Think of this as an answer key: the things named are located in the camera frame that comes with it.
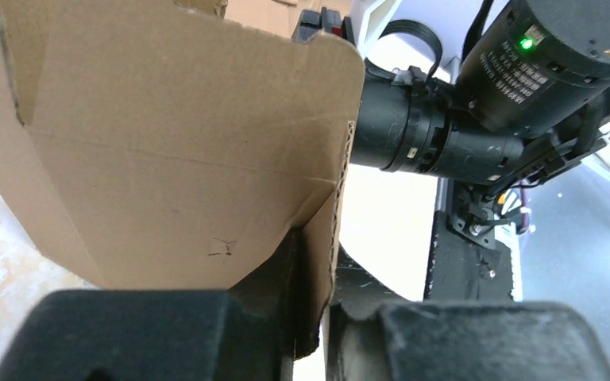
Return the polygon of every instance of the gray floor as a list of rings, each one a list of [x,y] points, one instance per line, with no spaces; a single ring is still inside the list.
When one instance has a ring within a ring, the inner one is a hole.
[[[610,179],[581,165],[531,190],[537,231],[521,241],[525,300],[564,302],[610,358]]]

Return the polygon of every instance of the cylindrical motor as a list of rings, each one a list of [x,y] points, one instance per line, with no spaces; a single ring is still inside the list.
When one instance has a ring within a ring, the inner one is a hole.
[[[541,136],[610,86],[610,0],[510,0],[456,86],[487,130]]]
[[[367,75],[354,135],[352,163],[384,169],[401,145],[410,111],[410,87]]]
[[[414,87],[366,77],[351,162],[384,171],[445,176],[491,185],[512,173],[523,141],[481,128]]]

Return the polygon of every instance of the green led light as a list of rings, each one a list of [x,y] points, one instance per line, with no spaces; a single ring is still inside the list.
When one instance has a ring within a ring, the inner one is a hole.
[[[531,49],[533,46],[535,46],[535,42],[531,38],[523,38],[523,40],[520,41],[520,47],[523,50]]]

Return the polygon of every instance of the cardboard flap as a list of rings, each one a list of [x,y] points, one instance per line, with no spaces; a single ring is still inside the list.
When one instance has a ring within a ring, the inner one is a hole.
[[[73,269],[93,284],[106,285],[66,215],[26,131],[15,117],[1,44],[0,195],[39,250],[55,253],[58,264]],[[16,226],[7,228],[11,233],[12,229],[17,231]]]
[[[338,180],[363,72],[350,44],[295,44],[161,0],[65,4],[30,132]]]
[[[318,212],[328,273],[335,211],[320,207],[357,117],[354,47],[161,0],[62,4],[25,130],[107,283],[230,287]]]
[[[59,4],[59,0],[0,0],[0,15],[5,16],[0,17],[2,44],[17,117],[23,124],[33,120],[45,47]]]

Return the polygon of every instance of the bolt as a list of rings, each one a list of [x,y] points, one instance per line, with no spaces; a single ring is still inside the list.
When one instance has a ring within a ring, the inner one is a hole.
[[[414,159],[416,155],[417,155],[417,148],[413,147],[408,150],[408,154],[406,155],[406,157],[408,159]]]
[[[471,232],[471,235],[477,236],[483,231],[483,227],[480,225],[471,225],[469,231]]]

